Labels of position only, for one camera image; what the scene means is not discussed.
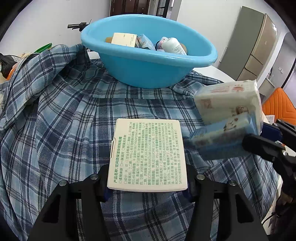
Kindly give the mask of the person's right hand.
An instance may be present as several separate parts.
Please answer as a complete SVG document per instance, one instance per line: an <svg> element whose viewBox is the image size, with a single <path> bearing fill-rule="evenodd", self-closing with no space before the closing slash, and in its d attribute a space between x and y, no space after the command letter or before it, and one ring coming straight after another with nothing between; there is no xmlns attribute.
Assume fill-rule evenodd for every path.
<svg viewBox="0 0 296 241"><path fill-rule="evenodd" d="M282 222L295 222L295 196L291 197L281 189L276 201L275 213Z"/></svg>

